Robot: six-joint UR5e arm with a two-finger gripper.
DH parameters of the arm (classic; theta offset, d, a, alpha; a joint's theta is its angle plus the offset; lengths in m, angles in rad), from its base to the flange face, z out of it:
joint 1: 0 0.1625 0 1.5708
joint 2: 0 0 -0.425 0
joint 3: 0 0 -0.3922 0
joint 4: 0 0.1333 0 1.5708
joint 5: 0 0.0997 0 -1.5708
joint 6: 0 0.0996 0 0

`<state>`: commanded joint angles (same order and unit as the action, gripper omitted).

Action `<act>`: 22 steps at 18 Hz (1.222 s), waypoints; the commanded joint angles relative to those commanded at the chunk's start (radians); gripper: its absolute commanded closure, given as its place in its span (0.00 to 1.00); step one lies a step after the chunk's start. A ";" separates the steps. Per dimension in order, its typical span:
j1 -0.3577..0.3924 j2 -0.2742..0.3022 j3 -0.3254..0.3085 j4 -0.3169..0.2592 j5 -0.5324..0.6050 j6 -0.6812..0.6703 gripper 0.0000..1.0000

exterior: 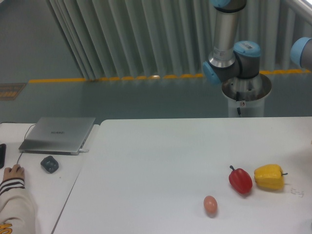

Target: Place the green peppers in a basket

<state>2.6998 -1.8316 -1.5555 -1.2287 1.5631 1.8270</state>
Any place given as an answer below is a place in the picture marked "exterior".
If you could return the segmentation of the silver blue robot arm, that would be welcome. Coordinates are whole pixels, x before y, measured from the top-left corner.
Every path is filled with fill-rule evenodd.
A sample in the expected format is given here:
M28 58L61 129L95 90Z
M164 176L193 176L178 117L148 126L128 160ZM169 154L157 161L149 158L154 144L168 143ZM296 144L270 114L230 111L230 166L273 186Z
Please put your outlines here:
M252 41L234 43L239 13L247 0L211 0L216 9L213 50L203 62L204 76L212 84L223 83L234 77L254 78L259 74L261 49ZM312 22L311 0L286 0L288 6L309 23ZM312 39L303 37L292 46L290 58L301 68L312 71Z

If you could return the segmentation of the person's hand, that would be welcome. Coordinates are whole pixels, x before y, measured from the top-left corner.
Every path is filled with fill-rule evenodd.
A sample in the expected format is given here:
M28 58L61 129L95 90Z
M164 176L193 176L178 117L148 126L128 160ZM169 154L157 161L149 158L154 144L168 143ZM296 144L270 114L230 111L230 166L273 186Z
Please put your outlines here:
M25 171L20 169L19 164L15 164L12 168L7 167L4 169L3 181L10 179L25 179Z

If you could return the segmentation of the striped cream sleeve forearm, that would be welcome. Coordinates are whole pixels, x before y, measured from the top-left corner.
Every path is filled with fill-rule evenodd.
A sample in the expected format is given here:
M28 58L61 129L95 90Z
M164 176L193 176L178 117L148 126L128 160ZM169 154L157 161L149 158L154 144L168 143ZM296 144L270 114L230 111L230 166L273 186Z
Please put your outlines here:
M35 208L22 178L11 178L0 184L0 232L34 234Z

